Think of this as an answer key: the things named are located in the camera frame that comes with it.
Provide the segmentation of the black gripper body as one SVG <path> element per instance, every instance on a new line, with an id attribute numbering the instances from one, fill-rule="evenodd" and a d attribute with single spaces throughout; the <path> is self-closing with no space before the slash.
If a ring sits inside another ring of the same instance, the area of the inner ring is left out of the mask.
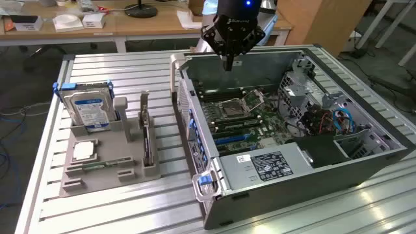
<path id="1" fill-rule="evenodd" d="M 229 49 L 230 28 L 259 26 L 258 15 L 261 12 L 261 0 L 221 0 L 218 3 L 218 29 L 226 48 Z"/>

